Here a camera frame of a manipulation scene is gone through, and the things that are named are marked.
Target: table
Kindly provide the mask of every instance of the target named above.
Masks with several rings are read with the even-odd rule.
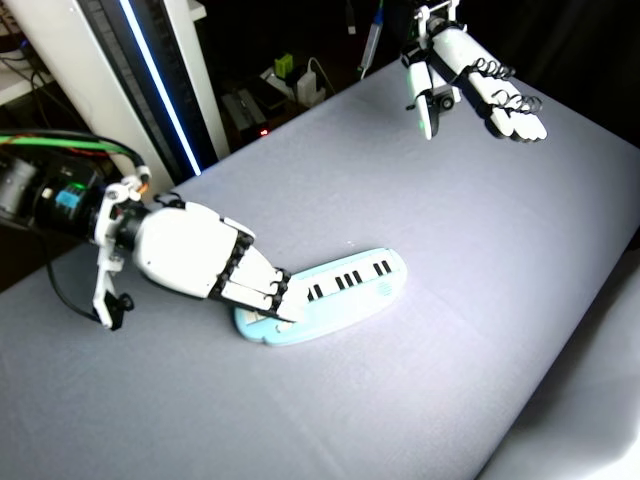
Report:
[[[640,151],[548,98],[545,142],[463,102],[428,143],[407,96],[393,64],[177,189],[293,271],[394,248],[391,308],[269,348],[129,267],[109,333],[39,271],[0,296],[0,478],[473,478],[638,227]],[[95,256],[55,263],[85,305]]]

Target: robotic hand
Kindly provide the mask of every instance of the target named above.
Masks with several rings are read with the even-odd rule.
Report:
[[[509,80],[515,70],[501,65],[456,22],[460,0],[416,10],[417,41],[403,52],[409,69],[413,105],[427,140],[438,132],[439,115],[460,101],[460,90],[471,102],[489,131],[497,137],[531,142],[543,140],[547,131],[537,116],[542,101],[522,95]],[[447,9],[447,16],[433,14]]]
[[[133,300],[126,293],[116,295],[113,276],[124,265],[119,252],[130,251],[143,275],[169,290],[284,321],[302,320],[308,288],[274,268],[253,246],[249,229],[176,193],[164,195],[168,201],[154,197],[162,208],[149,210],[141,193],[151,174],[128,147],[60,131],[0,132],[0,144],[0,223],[36,233],[63,232],[99,248],[94,313],[78,309],[56,290],[76,313],[111,330],[122,326]],[[41,153],[40,147],[50,150]],[[125,154],[136,174],[106,184],[86,158],[78,161],[69,153],[72,147]],[[57,149],[55,155],[51,149]]]

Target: green object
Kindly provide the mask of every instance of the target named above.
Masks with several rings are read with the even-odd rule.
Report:
[[[64,138],[47,137],[15,137],[0,136],[0,147],[2,145],[30,145],[38,147],[60,147],[60,148],[81,148],[84,150],[102,150],[107,152],[117,152],[129,155],[129,152],[118,145],[112,143],[89,142],[82,140],[67,140]]]
[[[284,80],[293,72],[293,56],[287,53],[282,58],[276,58],[273,69],[276,72],[276,76]]]

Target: green cable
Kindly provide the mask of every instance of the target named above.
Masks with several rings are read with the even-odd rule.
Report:
[[[45,138],[45,137],[16,137],[16,136],[0,136],[0,147],[5,145],[31,145],[38,147],[60,147],[60,148],[80,148],[83,150],[103,150],[108,152],[122,153],[130,155],[130,152],[118,145],[84,142],[82,140],[67,140],[64,138]]]

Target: toy keyboard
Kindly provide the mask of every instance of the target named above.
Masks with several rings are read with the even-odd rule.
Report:
[[[393,303],[406,281],[407,268],[395,251],[378,248],[292,278],[308,288],[304,320],[291,323],[236,309],[236,326],[246,339],[291,345],[353,325]]]

